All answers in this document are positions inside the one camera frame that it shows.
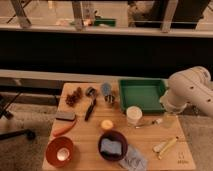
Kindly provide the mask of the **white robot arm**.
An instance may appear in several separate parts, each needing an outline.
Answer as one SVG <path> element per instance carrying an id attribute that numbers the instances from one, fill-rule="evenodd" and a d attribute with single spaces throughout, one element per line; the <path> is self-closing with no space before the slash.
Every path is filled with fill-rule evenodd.
<path id="1" fill-rule="evenodd" d="M 211 74 L 202 66 L 195 66 L 173 73 L 167 80 L 168 89 L 159 102 L 165 109 L 162 125 L 170 128 L 178 114 L 188 104 L 196 106 L 207 116 L 213 118 L 213 90 Z"/>

